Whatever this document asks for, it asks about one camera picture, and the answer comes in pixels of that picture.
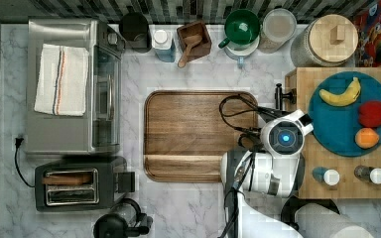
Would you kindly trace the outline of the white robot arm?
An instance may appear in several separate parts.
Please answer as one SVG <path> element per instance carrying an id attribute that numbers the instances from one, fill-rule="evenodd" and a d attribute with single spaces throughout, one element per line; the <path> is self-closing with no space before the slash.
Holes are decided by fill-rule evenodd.
<path id="1" fill-rule="evenodd" d="M 293 227 L 250 206 L 248 192 L 289 197 L 298 189 L 297 177 L 305 137 L 314 126 L 298 109 L 268 122 L 260 133 L 261 144 L 241 146 L 221 158 L 226 225 L 218 238 L 303 238 Z"/>

